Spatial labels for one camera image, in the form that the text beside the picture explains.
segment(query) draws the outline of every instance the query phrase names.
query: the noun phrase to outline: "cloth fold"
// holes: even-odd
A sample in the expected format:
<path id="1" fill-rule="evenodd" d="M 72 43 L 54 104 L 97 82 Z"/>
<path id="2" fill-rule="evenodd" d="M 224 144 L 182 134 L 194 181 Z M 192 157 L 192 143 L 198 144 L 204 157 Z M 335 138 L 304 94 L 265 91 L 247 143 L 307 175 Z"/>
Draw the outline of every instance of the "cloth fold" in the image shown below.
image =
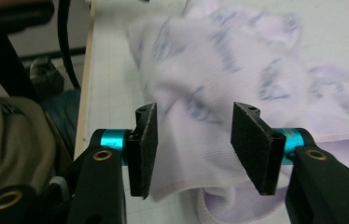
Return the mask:
<path id="1" fill-rule="evenodd" d="M 233 102 L 258 107 L 273 128 L 302 127 L 316 142 L 343 148 L 349 140 L 349 72 L 303 62 L 300 34 L 294 14 L 213 0 L 188 1 L 181 18 L 150 15 L 130 25 L 145 95 L 158 104 L 154 199 L 204 188 L 202 223 L 254 223 L 284 208 L 286 181 L 273 199 L 252 192 L 230 144 Z M 337 155 L 346 157 L 346 150 Z M 291 169 L 284 169 L 280 178 L 288 173 L 288 179 Z"/>

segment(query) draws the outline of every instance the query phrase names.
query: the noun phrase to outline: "screw hole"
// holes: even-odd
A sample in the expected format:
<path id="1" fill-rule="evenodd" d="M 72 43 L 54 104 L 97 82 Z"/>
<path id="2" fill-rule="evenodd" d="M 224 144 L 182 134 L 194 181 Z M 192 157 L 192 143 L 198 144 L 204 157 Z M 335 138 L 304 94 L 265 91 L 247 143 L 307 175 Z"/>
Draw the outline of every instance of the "screw hole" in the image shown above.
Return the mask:
<path id="1" fill-rule="evenodd" d="M 22 191 L 12 190 L 0 195 L 0 210 L 6 209 L 21 200 L 23 196 Z"/>
<path id="2" fill-rule="evenodd" d="M 98 151 L 93 154 L 93 159 L 96 161 L 105 161 L 111 157 L 112 153 L 107 150 Z"/>
<path id="3" fill-rule="evenodd" d="M 306 155 L 308 155 L 309 157 L 315 159 L 315 160 L 320 160 L 320 161 L 325 161 L 327 159 L 327 156 L 317 150 L 307 150 L 306 151 Z"/>
<path id="4" fill-rule="evenodd" d="M 85 224 L 99 224 L 103 220 L 102 215 L 95 213 L 85 219 Z"/>

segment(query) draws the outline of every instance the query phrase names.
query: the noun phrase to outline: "white cloth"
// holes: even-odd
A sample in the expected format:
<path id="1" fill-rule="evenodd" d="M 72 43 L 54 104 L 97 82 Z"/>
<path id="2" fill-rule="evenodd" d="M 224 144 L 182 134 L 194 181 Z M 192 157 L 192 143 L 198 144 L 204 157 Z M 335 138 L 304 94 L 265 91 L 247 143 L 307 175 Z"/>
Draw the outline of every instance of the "white cloth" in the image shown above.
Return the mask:
<path id="1" fill-rule="evenodd" d="M 271 127 L 306 128 L 316 142 L 349 140 L 349 73 L 303 63 L 300 31 L 293 14 L 212 0 L 188 1 L 183 18 L 148 16 L 131 24 L 131 52 L 147 99 L 158 104 L 153 198 L 205 188 L 202 223 L 263 223 L 286 211 L 291 169 L 281 174 L 281 193 L 258 196 L 230 144 L 233 102 L 258 107 Z"/>

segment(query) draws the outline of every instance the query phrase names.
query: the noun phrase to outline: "teal metal joint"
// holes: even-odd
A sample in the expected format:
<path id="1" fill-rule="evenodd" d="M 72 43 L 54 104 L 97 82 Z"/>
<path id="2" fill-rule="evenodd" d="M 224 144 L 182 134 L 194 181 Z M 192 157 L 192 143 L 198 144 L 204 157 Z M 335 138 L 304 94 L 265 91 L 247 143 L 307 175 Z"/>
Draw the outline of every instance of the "teal metal joint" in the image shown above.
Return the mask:
<path id="1" fill-rule="evenodd" d="M 111 147 L 119 152 L 124 164 L 123 150 L 125 148 L 126 129 L 107 129 L 104 131 L 101 139 L 102 147 Z"/>
<path id="2" fill-rule="evenodd" d="M 302 135 L 297 129 L 275 129 L 277 132 L 282 133 L 286 137 L 285 154 L 282 159 L 282 165 L 292 165 L 293 161 L 287 158 L 287 155 L 294 153 L 297 147 L 305 145 Z"/>

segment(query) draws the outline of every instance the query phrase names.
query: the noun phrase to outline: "black cable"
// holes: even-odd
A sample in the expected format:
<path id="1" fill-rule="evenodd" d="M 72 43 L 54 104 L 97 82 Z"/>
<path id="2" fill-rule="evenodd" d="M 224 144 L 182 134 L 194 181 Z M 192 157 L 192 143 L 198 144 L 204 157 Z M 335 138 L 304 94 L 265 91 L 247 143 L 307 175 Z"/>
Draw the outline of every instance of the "black cable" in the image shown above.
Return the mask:
<path id="1" fill-rule="evenodd" d="M 80 89 L 76 73 L 73 68 L 72 58 L 69 49 L 69 39 L 67 35 L 67 20 L 69 18 L 69 8 L 71 0 L 60 0 L 58 6 L 58 38 L 59 47 L 62 52 L 63 65 L 67 75 L 75 89 Z"/>

